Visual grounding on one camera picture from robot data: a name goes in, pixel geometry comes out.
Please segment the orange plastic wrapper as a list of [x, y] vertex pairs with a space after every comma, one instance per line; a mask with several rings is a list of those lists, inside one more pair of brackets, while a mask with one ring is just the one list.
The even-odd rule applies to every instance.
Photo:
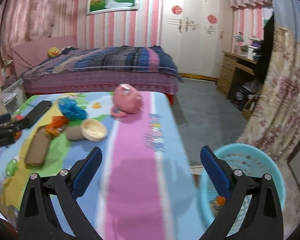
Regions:
[[45, 132], [53, 137], [59, 136], [67, 127], [69, 120], [63, 116], [53, 116], [52, 122], [45, 127]]

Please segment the cardboard tube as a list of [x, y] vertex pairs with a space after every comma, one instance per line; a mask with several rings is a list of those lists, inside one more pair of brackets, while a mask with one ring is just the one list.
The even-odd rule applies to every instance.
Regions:
[[68, 126], [66, 129], [66, 139], [68, 141], [84, 140], [81, 126]]

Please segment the blue plastic bag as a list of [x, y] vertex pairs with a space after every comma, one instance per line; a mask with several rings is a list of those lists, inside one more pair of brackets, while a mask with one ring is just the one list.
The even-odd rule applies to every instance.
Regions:
[[84, 120], [88, 116], [86, 110], [79, 107], [76, 100], [68, 96], [58, 99], [58, 108], [70, 121]]

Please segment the newspaper wrapper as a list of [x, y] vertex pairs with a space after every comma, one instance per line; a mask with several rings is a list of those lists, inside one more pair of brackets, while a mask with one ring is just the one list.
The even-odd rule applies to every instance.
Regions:
[[212, 200], [210, 202], [210, 207], [211, 207], [211, 210], [212, 210], [212, 214], [214, 217], [217, 217], [217, 215], [220, 213], [221, 209], [223, 206], [219, 206], [217, 203], [216, 203], [216, 200]]

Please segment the orange fruit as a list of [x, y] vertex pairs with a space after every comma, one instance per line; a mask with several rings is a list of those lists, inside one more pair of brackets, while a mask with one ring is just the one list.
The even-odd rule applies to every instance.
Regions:
[[21, 137], [21, 131], [16, 132], [14, 136], [15, 140], [18, 140], [20, 137]]

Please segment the black zip case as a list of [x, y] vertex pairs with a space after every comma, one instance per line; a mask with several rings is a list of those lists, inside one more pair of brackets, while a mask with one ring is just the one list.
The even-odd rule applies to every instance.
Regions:
[[51, 101], [43, 100], [38, 103], [24, 118], [25, 128], [31, 128], [52, 106]]

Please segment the bed with plaid quilt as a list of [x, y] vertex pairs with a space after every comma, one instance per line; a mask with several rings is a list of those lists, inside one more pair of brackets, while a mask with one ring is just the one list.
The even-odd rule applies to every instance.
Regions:
[[[52, 47], [61, 55], [49, 58]], [[140, 91], [164, 93], [173, 102], [182, 81], [161, 46], [82, 49], [72, 36], [59, 36], [13, 46], [12, 60], [25, 92], [32, 95], [112, 92], [127, 83]]]

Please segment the yellow duck plush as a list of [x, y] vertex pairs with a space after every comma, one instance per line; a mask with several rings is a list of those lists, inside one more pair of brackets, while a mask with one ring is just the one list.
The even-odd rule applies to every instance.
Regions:
[[52, 58], [52, 57], [61, 55], [61, 51], [56, 47], [52, 47], [48, 50], [47, 54], [48, 54], [49, 58]]

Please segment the floral curtain right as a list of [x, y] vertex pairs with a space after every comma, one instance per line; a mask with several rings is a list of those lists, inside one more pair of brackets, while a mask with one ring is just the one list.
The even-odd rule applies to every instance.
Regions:
[[273, 0], [274, 41], [265, 82], [239, 137], [274, 160], [300, 141], [300, 0]]

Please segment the colourful cartoon tablecloth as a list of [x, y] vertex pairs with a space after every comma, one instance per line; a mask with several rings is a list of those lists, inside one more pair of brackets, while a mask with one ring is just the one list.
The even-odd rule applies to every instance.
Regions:
[[199, 239], [204, 225], [193, 181], [170, 103], [165, 94], [144, 92], [139, 114], [114, 119], [111, 94], [74, 93], [72, 97], [100, 121], [107, 136], [98, 142], [68, 141], [60, 134], [51, 141], [42, 167], [26, 167], [25, 152], [38, 127], [59, 116], [59, 94], [33, 96], [21, 115], [43, 100], [52, 107], [11, 146], [0, 150], [0, 212], [16, 224], [21, 199], [32, 173], [54, 176], [71, 168], [99, 147], [102, 163], [86, 192], [77, 200], [103, 239]]

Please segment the pink window curtain left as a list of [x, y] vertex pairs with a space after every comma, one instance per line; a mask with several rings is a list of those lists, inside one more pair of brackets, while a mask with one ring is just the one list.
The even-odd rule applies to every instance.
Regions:
[[0, 55], [12, 63], [12, 47], [72, 34], [74, 0], [6, 0], [0, 27]]

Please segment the black box under desk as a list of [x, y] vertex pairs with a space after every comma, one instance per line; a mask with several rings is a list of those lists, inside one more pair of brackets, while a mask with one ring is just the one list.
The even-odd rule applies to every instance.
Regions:
[[231, 98], [231, 103], [242, 111], [243, 107], [249, 100], [248, 96], [251, 94], [250, 90], [244, 87], [238, 87], [233, 97]]

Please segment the pink pig mug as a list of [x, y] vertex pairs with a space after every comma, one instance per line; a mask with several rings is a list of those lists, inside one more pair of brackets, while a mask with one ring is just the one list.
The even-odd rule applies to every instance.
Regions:
[[113, 106], [110, 114], [115, 118], [122, 118], [128, 114], [138, 114], [143, 106], [141, 93], [127, 83], [122, 83], [115, 88], [112, 101]]

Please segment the wooden desk with drawers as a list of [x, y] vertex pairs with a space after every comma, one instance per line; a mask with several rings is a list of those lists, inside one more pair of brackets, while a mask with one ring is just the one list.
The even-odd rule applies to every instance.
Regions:
[[223, 51], [223, 53], [217, 90], [226, 99], [231, 100], [239, 86], [254, 79], [254, 68], [257, 62], [227, 51]]

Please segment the white wardrobe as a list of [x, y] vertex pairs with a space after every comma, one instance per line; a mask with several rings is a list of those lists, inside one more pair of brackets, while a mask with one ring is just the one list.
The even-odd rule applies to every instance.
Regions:
[[229, 0], [163, 0], [161, 47], [179, 73], [219, 78], [230, 51], [233, 10]]

